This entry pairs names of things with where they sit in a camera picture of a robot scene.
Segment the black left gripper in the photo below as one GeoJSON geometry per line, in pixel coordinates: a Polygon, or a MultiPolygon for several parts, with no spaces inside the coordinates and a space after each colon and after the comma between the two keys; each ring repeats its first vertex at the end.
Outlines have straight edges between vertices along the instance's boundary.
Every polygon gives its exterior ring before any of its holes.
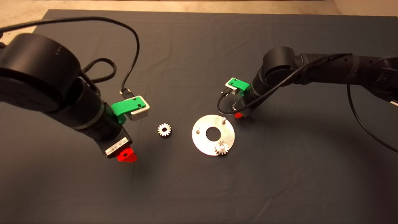
{"type": "Polygon", "coordinates": [[[134,163],[137,155],[129,146],[132,138],[108,104],[101,104],[99,114],[94,121],[79,132],[90,137],[98,145],[101,153],[106,158],[117,157],[119,162],[134,163]]]}

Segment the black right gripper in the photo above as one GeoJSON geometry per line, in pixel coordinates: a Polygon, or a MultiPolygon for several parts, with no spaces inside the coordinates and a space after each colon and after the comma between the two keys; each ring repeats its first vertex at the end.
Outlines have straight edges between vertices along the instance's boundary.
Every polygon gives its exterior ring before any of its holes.
{"type": "Polygon", "coordinates": [[[257,106],[247,107],[252,101],[257,99],[258,96],[252,90],[247,90],[246,93],[234,103],[234,117],[236,119],[247,118],[256,109],[257,106]]]}

